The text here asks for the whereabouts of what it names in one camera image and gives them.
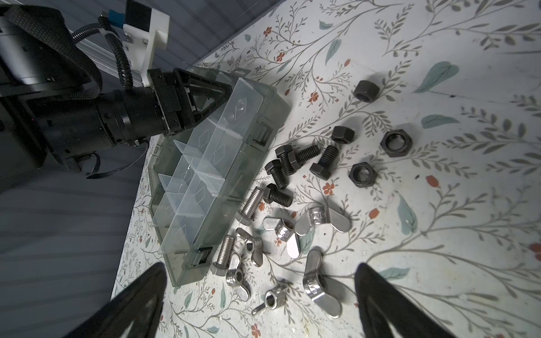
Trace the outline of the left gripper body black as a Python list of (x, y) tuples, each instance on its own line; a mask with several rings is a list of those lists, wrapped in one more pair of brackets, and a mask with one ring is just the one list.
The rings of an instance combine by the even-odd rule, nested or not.
[(134, 144), (149, 137), (175, 135), (199, 124), (195, 85), (199, 77), (174, 69), (153, 69), (150, 86), (114, 90), (97, 98), (97, 109), (114, 144)]

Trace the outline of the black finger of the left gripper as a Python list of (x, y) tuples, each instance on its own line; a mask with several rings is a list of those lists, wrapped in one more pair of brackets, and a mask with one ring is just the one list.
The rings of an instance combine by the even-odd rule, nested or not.
[(195, 73), (175, 68), (174, 87), (180, 101), (179, 118), (182, 123), (200, 123), (226, 104), (232, 87)]

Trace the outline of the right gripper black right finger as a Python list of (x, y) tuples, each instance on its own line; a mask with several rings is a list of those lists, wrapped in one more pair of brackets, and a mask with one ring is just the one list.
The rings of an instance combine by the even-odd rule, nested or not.
[(354, 275), (359, 317), (366, 337), (393, 337), (393, 326), (402, 337), (452, 337), (396, 290), (368, 264)]

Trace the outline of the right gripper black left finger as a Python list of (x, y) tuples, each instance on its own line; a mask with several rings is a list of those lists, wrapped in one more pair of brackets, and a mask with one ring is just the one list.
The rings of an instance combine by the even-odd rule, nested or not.
[(155, 337), (167, 286), (163, 263), (155, 263), (67, 337)]

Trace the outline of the green compartment organizer box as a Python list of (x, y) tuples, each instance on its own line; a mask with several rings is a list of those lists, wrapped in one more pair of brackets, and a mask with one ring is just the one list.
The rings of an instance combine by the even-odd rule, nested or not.
[(290, 113), (275, 87), (195, 67), (229, 100), (191, 131), (160, 137), (149, 160), (149, 210), (174, 287), (200, 281)]

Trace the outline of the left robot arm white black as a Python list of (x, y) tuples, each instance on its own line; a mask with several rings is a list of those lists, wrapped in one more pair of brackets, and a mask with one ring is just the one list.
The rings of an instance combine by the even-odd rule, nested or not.
[(1, 189), (28, 180), (48, 156), (75, 172), (100, 151), (147, 146), (191, 130), (232, 88), (176, 68), (151, 68), (169, 17), (136, 1), (122, 42), (107, 15), (70, 32), (55, 8), (1, 6)]

